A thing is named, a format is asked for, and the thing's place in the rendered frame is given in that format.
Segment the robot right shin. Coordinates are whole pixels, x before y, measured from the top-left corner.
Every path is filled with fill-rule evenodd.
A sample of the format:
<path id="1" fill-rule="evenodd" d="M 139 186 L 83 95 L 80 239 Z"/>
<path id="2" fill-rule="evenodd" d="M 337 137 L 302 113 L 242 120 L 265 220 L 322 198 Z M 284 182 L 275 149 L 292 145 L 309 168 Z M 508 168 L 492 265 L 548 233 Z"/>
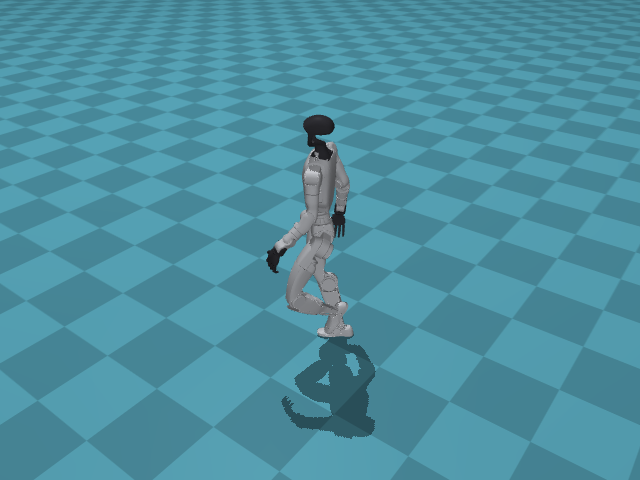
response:
<path id="1" fill-rule="evenodd" d="M 332 272 L 331 272 L 331 273 L 332 273 Z M 318 282 L 317 282 L 317 283 L 318 283 Z M 341 300 L 341 296 L 340 296 L 340 292 L 339 292 L 338 285 L 337 285 L 337 287 L 336 287 L 333 291 L 326 291 L 326 290 L 324 290 L 324 289 L 320 286 L 320 284 L 319 284 L 319 283 L 318 283 L 318 286 L 319 286 L 319 289 L 320 289 L 320 291 L 321 291 L 321 294 L 322 294 L 322 297 L 323 297 L 323 299 L 324 299 L 325 304 L 328 304 L 328 305 L 330 305 L 330 306 L 333 306 L 333 307 L 334 307 L 336 303 L 338 303 L 338 302 L 341 302 L 341 301 L 342 301 L 342 300 Z M 345 326 L 344 326 L 343 316 L 342 316 L 342 318 L 341 318 L 341 320 L 340 320 L 340 323 L 339 323 L 338 325 L 339 325 L 339 327 L 337 326 L 337 329 L 339 329 L 339 330 L 340 330 L 340 328 L 341 328 L 342 326 L 343 326 L 343 328 L 341 328 L 341 329 L 344 329 L 344 328 L 345 328 Z"/>

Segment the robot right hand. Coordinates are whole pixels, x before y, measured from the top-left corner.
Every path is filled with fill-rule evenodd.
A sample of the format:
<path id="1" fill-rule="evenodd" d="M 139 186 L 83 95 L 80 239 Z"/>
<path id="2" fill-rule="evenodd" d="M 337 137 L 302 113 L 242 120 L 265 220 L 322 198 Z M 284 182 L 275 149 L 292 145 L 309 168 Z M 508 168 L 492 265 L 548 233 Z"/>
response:
<path id="1" fill-rule="evenodd" d="M 345 209 L 344 212 L 339 212 L 336 211 L 336 204 L 335 204 L 335 208 L 334 208 L 334 214 L 332 215 L 332 221 L 333 224 L 335 225 L 335 237 L 336 237 L 336 231 L 337 231 L 337 226 L 338 227 L 338 238 L 340 237 L 340 231 L 341 231 L 341 225 L 342 225 L 342 237 L 344 237 L 344 230 L 345 230 L 345 211 L 346 211 L 346 205 L 345 205 Z M 334 237 L 334 238 L 335 238 Z"/>

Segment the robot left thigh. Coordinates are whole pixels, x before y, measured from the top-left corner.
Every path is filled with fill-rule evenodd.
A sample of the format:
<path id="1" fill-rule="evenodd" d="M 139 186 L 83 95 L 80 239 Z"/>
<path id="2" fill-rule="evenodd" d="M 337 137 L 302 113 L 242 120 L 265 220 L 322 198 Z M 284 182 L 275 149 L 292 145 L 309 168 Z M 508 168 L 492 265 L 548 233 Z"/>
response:
<path id="1" fill-rule="evenodd" d="M 288 278 L 285 296 L 287 303 L 292 308 L 294 307 L 291 302 L 299 294 L 306 296 L 302 289 L 314 274 L 315 265 L 318 264 L 314 256 L 326 260 L 331 255 L 334 246 L 330 242 L 331 236 L 325 232 L 320 237 L 312 237 L 295 260 Z"/>

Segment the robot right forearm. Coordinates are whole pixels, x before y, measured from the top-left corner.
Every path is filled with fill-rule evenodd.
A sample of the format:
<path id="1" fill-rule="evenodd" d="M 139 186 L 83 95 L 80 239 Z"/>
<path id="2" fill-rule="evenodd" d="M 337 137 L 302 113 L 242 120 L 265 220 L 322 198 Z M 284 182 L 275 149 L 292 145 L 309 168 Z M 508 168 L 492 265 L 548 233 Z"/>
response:
<path id="1" fill-rule="evenodd" d="M 347 204 L 347 197 L 350 189 L 350 183 L 343 189 L 336 188 L 336 211 L 344 212 L 345 205 Z"/>

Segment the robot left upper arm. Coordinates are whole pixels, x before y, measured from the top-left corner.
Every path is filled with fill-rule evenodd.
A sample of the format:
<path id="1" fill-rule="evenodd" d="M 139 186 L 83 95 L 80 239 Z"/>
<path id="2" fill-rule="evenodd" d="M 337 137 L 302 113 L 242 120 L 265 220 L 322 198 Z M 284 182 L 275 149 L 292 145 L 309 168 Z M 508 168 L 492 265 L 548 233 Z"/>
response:
<path id="1" fill-rule="evenodd" d="M 305 213 L 311 213 L 315 218 L 313 222 L 314 224 L 318 217 L 319 189 L 322 184 L 321 166 L 310 165 L 304 173 L 303 183 L 305 187 L 305 203 L 307 205 L 307 209 L 301 212 L 300 219 Z"/>

